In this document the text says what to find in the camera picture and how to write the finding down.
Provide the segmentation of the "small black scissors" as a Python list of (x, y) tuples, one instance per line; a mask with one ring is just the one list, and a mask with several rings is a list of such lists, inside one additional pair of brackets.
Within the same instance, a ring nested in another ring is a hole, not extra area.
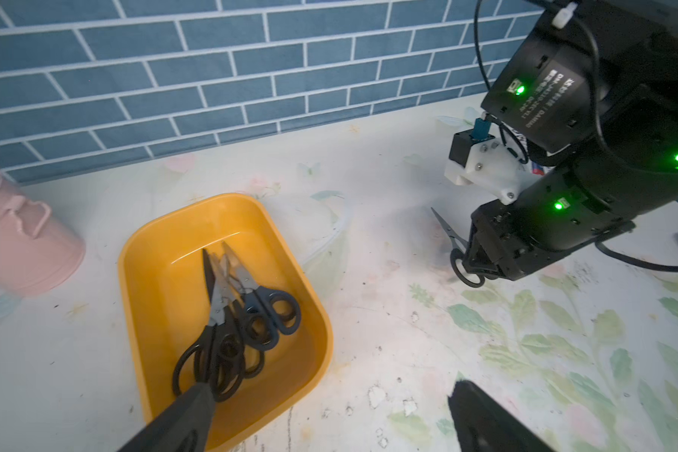
[(449, 237), (449, 240), (452, 244), (452, 250), (449, 255), (450, 265), (454, 271), (457, 278), (462, 281), (466, 286), (471, 288), (481, 288), (486, 283), (486, 278), (483, 275), (477, 274), (478, 280), (471, 281), (467, 276), (461, 271), (461, 261), (464, 258), (464, 251), (468, 247), (468, 242), (461, 238), (456, 231), (449, 225), (449, 223), (433, 208), (431, 207), (431, 212), (437, 218), (438, 222), (442, 226), (444, 232)]
[(233, 301), (232, 309), (243, 344), (258, 351), (258, 363), (247, 367), (245, 373), (246, 379), (253, 379), (264, 369), (266, 352), (278, 345), (279, 334), (270, 318), (257, 308), (247, 311), (239, 301)]

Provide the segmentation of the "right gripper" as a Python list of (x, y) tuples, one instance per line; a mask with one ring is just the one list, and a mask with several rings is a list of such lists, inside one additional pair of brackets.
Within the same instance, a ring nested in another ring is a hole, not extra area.
[(582, 188), (574, 172), (554, 169), (517, 201), (480, 205), (463, 268), (487, 279), (517, 281), (600, 240), (635, 228)]

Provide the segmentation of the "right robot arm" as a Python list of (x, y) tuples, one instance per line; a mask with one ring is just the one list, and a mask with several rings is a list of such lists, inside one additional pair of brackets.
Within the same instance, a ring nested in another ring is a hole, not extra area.
[(544, 1), (482, 101), (486, 119), (452, 152), (525, 137), (547, 169), (472, 214), (450, 263), (469, 286), (516, 281), (632, 230), (678, 200), (678, 9), (653, 1)]

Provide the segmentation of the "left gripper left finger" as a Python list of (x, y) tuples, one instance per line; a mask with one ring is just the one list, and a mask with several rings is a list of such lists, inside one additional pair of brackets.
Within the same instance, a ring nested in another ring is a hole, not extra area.
[(209, 385), (196, 383), (119, 451), (205, 451), (215, 405)]

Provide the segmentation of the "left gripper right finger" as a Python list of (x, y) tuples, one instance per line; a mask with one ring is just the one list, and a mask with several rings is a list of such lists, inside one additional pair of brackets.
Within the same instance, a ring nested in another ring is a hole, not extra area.
[(521, 424), (479, 386), (458, 380), (448, 407), (461, 452), (552, 452), (553, 448)]

